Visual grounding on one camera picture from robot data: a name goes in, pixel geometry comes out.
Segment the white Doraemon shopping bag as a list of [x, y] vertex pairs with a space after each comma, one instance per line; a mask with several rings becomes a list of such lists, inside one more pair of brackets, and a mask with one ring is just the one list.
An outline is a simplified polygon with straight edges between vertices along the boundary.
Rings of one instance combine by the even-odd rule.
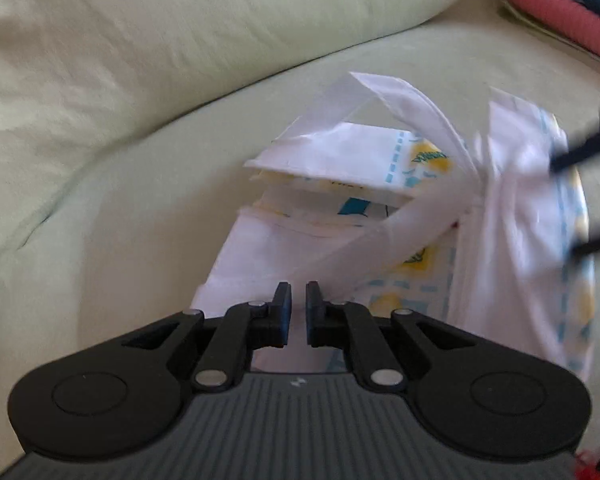
[[266, 188], [242, 208], [193, 307], [214, 318], [286, 282], [374, 315], [410, 309], [590, 374], [591, 260], [576, 170], [554, 115], [493, 91], [489, 127], [466, 143], [428, 96], [350, 73], [248, 167]]

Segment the red tag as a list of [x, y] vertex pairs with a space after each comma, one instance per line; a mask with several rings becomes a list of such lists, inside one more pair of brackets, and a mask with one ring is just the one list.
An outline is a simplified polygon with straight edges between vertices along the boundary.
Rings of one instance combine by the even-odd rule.
[[600, 480], [600, 470], [596, 466], [596, 456], [588, 451], [578, 453], [574, 474], [577, 480]]

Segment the pink rolled item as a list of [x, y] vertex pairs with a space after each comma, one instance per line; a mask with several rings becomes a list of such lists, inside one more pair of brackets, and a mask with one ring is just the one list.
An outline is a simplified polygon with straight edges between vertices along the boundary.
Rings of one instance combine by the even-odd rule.
[[506, 0], [554, 36], [600, 58], [600, 16], [574, 0]]

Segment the pale green sofa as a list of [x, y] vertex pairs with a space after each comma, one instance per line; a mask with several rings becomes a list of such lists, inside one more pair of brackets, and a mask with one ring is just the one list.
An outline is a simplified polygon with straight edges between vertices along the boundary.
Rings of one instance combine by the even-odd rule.
[[0, 470], [32, 368], [187, 308], [245, 160], [343, 74], [400, 77], [465, 136], [489, 91], [568, 130], [600, 62], [500, 0], [0, 0]]

